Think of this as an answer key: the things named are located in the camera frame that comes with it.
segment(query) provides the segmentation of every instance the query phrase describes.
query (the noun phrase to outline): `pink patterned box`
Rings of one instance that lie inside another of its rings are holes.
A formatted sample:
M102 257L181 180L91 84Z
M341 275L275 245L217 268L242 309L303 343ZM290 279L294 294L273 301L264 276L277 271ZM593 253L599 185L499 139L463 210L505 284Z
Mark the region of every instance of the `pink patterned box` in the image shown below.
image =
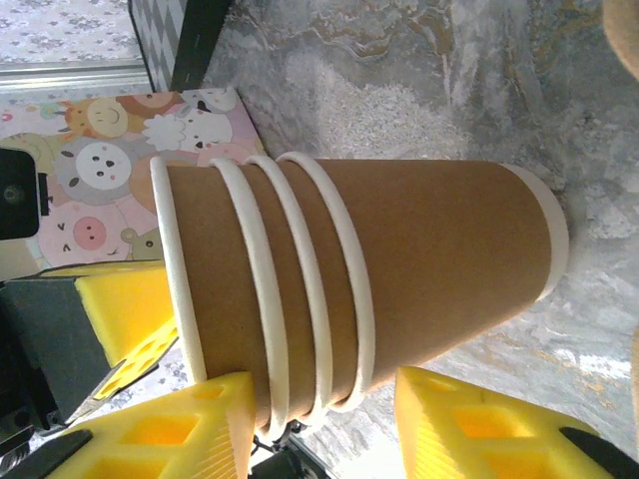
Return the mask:
M157 93L5 109L0 146L46 173L50 215L26 239L39 268L162 257L149 162L242 163L264 149L235 90Z

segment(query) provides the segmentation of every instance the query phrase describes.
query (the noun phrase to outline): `paper cup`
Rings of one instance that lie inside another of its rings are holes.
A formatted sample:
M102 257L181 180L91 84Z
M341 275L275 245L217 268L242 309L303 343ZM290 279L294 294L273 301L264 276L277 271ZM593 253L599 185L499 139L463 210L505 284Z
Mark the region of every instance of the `paper cup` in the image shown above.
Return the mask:
M563 273L561 207L534 175L486 162L319 161L363 252L374 312L371 385L524 310ZM306 220L328 312L331 403L353 391L358 344L353 287L333 218L299 165L277 163ZM240 166L264 222L286 325L288 419L314 406L316 354L305 279L279 194L264 170ZM169 284L190 377L255 379L258 425L271 417L265 335L250 254L217 168L152 162Z

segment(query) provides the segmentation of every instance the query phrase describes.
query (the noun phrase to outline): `stacked paper cup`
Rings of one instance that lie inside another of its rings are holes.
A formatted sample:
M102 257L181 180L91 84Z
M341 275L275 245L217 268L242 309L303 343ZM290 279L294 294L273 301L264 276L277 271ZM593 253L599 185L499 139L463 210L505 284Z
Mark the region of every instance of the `stacked paper cup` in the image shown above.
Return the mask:
M271 439L514 316L567 261L560 205L516 167L290 153L152 178L190 377L250 371Z

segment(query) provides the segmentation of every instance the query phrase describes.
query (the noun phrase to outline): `cartoon pig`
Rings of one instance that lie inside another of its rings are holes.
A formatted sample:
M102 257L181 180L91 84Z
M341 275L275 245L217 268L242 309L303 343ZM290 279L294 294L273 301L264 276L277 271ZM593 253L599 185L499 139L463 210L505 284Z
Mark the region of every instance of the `cartoon pig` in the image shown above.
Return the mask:
M40 224L38 244L52 266L119 261L129 254L131 246L121 238L128 226L115 205L92 207L71 201L50 210Z

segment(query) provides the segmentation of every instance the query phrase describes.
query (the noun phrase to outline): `black and white pattern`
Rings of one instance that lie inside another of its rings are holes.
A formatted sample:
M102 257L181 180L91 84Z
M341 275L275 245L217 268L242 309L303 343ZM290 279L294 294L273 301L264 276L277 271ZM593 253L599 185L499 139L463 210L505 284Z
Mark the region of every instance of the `black and white pattern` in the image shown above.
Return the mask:
M172 87L187 2L131 0L131 17L156 91Z

